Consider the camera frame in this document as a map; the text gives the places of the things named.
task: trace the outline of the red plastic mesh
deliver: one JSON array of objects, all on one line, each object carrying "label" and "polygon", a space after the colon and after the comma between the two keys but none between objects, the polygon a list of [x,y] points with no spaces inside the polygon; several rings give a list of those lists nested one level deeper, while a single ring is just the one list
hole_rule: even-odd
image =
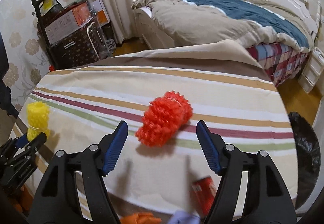
[{"label": "red plastic mesh", "polygon": [[143,126],[135,136],[147,146],[163,146],[191,116],[189,101],[180,93],[168,91],[163,97],[150,102],[142,119]]}]

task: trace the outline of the cardboard box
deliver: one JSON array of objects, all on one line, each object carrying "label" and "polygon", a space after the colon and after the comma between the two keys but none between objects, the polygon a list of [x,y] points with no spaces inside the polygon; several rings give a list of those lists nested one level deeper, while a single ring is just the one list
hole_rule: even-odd
[{"label": "cardboard box", "polygon": [[97,17],[101,26],[108,24],[110,22],[106,8],[102,0],[96,0],[91,3],[92,8],[97,11]]},{"label": "cardboard box", "polygon": [[67,37],[84,26],[91,18],[88,6],[83,3],[68,11],[45,28],[51,44]]}]

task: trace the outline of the beige comforter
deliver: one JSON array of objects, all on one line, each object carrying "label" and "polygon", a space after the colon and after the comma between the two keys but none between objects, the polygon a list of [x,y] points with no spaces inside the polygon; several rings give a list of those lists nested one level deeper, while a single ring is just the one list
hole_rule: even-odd
[{"label": "beige comforter", "polygon": [[309,48],[300,47],[295,39],[284,33],[276,33],[272,27],[263,27],[251,20],[231,19],[215,7],[208,5],[194,6],[182,0],[137,0],[132,8],[150,7],[154,23],[173,38],[176,47],[231,39],[244,48],[261,42],[268,44],[282,42],[299,52],[307,53],[314,49],[307,26],[293,12],[269,1],[248,1],[267,8],[294,24],[307,37]]}]

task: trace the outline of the metal screw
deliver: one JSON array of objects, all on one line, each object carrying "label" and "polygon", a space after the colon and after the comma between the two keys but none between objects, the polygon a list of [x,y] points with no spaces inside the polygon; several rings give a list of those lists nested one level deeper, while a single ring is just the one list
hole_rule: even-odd
[{"label": "metal screw", "polygon": [[98,145],[91,145],[91,146],[89,147],[90,151],[97,151],[98,148],[99,148]]},{"label": "metal screw", "polygon": [[64,155],[64,151],[63,150],[59,150],[59,151],[56,152],[56,156],[57,157],[61,157],[63,155]]},{"label": "metal screw", "polygon": [[234,146],[233,146],[233,145],[226,145],[225,148],[226,148],[228,151],[233,151],[233,150],[234,150]]},{"label": "metal screw", "polygon": [[262,155],[263,157],[266,157],[266,156],[268,156],[268,153],[265,150],[261,150],[260,155]]}]

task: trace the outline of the red can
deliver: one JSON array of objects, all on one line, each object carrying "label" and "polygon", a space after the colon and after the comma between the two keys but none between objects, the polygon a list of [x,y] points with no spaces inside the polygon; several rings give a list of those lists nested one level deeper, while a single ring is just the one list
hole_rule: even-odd
[{"label": "red can", "polygon": [[204,216],[208,215],[216,195],[216,187],[210,176],[192,183],[192,189]]}]

